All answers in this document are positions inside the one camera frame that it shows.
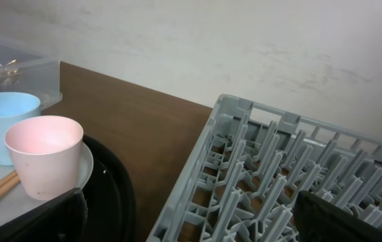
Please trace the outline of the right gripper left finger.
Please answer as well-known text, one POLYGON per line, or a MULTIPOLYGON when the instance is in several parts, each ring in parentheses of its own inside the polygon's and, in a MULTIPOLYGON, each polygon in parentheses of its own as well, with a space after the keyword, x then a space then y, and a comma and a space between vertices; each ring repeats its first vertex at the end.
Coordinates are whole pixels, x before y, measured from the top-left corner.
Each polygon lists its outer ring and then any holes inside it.
POLYGON ((79 241, 87 221, 87 203, 73 188, 0 226, 0 242, 79 241))

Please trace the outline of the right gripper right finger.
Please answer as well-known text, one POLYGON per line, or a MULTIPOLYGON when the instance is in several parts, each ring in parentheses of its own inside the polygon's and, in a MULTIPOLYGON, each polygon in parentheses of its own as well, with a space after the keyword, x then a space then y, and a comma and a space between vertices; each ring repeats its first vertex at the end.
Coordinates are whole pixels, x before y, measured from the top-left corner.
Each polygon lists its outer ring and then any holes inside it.
POLYGON ((299 242, 382 242, 382 231, 311 192, 299 192, 293 217, 299 242))

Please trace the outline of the pink plastic cup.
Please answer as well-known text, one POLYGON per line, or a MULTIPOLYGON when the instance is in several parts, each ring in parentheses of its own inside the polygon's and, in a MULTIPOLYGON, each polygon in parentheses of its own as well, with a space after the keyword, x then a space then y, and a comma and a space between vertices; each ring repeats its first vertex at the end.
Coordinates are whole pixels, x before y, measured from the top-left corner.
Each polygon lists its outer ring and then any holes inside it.
POLYGON ((4 136, 26 194, 37 200, 51 200, 77 186, 82 141, 80 123, 63 116, 22 120, 4 136))

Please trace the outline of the light blue plastic cup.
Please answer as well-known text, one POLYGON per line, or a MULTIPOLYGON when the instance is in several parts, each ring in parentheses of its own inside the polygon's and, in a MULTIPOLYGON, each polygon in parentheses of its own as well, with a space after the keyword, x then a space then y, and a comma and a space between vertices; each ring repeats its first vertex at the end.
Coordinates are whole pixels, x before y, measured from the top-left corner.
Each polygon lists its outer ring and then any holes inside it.
POLYGON ((38 97, 21 92, 0 92, 0 165, 13 165, 4 143, 6 131, 15 123, 40 115, 38 97))

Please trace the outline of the gold snack wrapper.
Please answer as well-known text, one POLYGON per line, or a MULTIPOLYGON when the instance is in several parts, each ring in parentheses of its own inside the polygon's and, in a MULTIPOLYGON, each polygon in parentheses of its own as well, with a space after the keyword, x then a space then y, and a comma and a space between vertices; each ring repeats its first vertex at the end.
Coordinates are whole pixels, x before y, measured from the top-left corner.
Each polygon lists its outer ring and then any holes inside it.
POLYGON ((12 60, 4 66, 4 70, 1 72, 3 75, 15 75, 18 73, 19 68, 17 67, 18 61, 12 60))

